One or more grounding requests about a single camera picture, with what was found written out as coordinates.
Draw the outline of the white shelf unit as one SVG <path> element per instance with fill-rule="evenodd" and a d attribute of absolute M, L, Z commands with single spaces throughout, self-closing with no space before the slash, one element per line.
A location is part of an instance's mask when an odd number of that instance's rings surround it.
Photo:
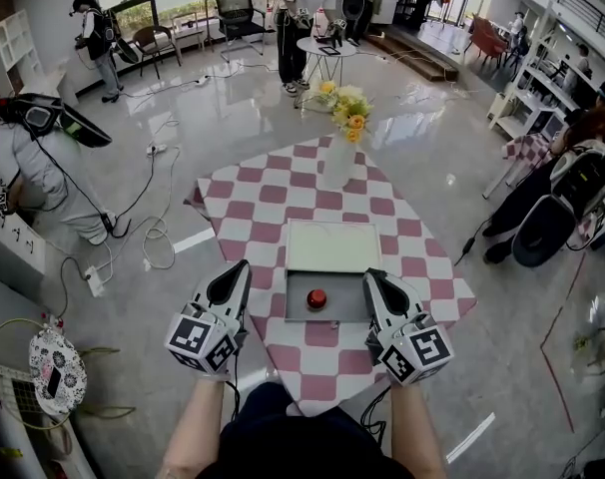
<path fill-rule="evenodd" d="M 552 21 L 558 24 L 559 18 L 549 2 L 533 28 L 527 54 L 490 112 L 490 129 L 498 128 L 509 138 L 518 138 L 528 135 L 543 117 L 555 115 L 562 120 L 567 112 L 579 108 L 574 98 L 542 69 L 545 56 L 555 53 L 556 27 Z"/>

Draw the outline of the brown wooden step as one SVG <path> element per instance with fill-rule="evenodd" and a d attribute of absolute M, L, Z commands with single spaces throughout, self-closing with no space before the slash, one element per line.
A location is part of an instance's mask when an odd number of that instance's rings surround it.
<path fill-rule="evenodd" d="M 421 41 L 416 33 L 397 25 L 367 32 L 365 40 L 391 60 L 410 68 L 429 82 L 456 82 L 458 69 L 444 54 Z"/>

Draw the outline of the yellow flower bouquet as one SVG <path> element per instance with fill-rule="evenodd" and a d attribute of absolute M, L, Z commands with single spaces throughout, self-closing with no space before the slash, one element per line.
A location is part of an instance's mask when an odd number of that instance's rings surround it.
<path fill-rule="evenodd" d="M 329 113 L 341 136 L 351 144 L 361 142 L 373 109 L 361 88 L 339 86 L 333 80 L 319 81 L 310 86 L 310 96 Z"/>

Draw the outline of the white vase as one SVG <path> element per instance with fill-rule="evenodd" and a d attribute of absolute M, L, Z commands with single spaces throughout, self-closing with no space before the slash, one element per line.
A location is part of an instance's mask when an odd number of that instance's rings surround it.
<path fill-rule="evenodd" d="M 340 190 L 348 183 L 356 151 L 356 144 L 343 136 L 334 136 L 330 139 L 322 172 L 322 183 L 325 188 Z"/>

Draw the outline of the black office chair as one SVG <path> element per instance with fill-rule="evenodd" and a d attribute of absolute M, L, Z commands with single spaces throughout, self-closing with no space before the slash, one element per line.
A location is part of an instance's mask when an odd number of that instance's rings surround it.
<path fill-rule="evenodd" d="M 256 8 L 253 0 L 215 0 L 219 30 L 225 38 L 221 57 L 231 63 L 231 54 L 246 48 L 264 54 L 266 12 Z"/>

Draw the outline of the gold metal rack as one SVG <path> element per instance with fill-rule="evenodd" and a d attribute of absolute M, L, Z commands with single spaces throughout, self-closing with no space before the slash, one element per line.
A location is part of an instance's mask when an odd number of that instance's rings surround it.
<path fill-rule="evenodd" d="M 590 335 L 578 335 L 573 340 L 573 350 L 578 364 L 584 369 L 598 367 L 605 370 L 605 326 Z"/>

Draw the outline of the small checked table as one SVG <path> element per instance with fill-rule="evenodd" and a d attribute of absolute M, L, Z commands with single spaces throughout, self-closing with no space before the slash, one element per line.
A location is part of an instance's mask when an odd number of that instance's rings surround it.
<path fill-rule="evenodd" d="M 485 188 L 482 197 L 488 200 L 500 185 L 514 189 L 526 175 L 551 159 L 550 145 L 542 134 L 521 136 L 509 141 L 501 149 L 503 166 Z"/>

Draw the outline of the cream box lid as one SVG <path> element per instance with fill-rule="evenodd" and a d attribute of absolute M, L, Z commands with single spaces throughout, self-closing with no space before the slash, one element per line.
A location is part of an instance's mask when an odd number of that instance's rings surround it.
<path fill-rule="evenodd" d="M 382 267 L 374 224 L 289 220 L 285 286 L 288 321 L 366 323 L 362 280 L 369 268 Z M 326 307 L 309 311 L 306 296 L 323 289 Z"/>

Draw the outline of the person's right forearm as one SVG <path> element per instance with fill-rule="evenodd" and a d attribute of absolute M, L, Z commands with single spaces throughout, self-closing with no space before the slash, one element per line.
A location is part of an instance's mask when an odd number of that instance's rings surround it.
<path fill-rule="evenodd" d="M 418 383 L 392 383 L 391 455 L 414 479 L 447 479 L 446 463 Z"/>

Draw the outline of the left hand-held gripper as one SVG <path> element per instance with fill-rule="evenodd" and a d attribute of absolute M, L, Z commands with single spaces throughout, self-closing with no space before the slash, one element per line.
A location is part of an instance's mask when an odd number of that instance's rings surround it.
<path fill-rule="evenodd" d="M 228 361 L 247 337 L 245 309 L 252 283 L 249 262 L 226 262 L 204 278 L 170 324 L 165 348 L 183 365 L 203 375 L 226 375 Z"/>

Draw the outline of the round white table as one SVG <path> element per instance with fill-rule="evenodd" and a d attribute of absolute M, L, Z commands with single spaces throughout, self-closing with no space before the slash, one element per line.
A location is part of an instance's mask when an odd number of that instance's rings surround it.
<path fill-rule="evenodd" d="M 343 61 L 357 53 L 356 48 L 343 42 L 341 46 L 336 45 L 336 49 L 341 52 L 340 57 L 325 57 L 318 51 L 318 46 L 331 46 L 331 44 L 319 43 L 316 38 L 309 37 L 298 40 L 297 46 L 306 53 L 306 65 L 303 71 L 303 78 L 310 86 L 332 81 L 337 86 L 342 84 Z"/>

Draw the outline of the person's left forearm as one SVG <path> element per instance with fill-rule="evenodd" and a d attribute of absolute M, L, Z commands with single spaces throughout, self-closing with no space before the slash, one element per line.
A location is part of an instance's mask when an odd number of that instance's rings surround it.
<path fill-rule="evenodd" d="M 155 479 L 196 479 L 218 459 L 226 383 L 198 379 Z"/>

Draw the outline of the black power adapter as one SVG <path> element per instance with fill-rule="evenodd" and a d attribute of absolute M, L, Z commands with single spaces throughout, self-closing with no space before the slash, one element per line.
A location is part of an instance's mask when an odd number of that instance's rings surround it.
<path fill-rule="evenodd" d="M 460 257 L 453 264 L 454 266 L 458 266 L 460 264 L 460 262 L 469 254 L 469 252 L 471 251 L 471 249 L 473 248 L 473 246 L 476 242 L 476 238 L 477 238 L 478 234 L 490 222 L 490 220 L 491 220 L 491 218 L 484 220 L 478 226 L 478 228 L 475 230 L 473 235 L 466 241 L 466 243 L 464 244 L 462 251 L 460 253 Z"/>

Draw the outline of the pink white checked tablecloth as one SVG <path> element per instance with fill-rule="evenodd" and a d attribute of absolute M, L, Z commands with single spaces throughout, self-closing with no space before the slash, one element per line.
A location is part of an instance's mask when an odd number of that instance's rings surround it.
<path fill-rule="evenodd" d="M 340 191 L 321 183 L 327 137 L 288 146 L 198 180 L 191 204 L 209 218 L 224 257 L 252 269 L 248 311 L 302 414 L 321 414 L 382 377 L 357 323 L 288 322 L 289 220 L 369 223 L 383 268 L 413 286 L 435 320 L 451 326 L 475 306 L 470 287 L 426 224 L 374 161 L 357 153 Z"/>

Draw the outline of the white side table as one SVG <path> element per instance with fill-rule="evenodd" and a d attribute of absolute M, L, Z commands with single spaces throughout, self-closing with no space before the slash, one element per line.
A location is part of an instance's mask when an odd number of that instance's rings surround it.
<path fill-rule="evenodd" d="M 199 25 L 196 12 L 174 16 L 172 18 L 172 30 L 180 52 L 184 48 L 204 48 L 205 29 Z"/>

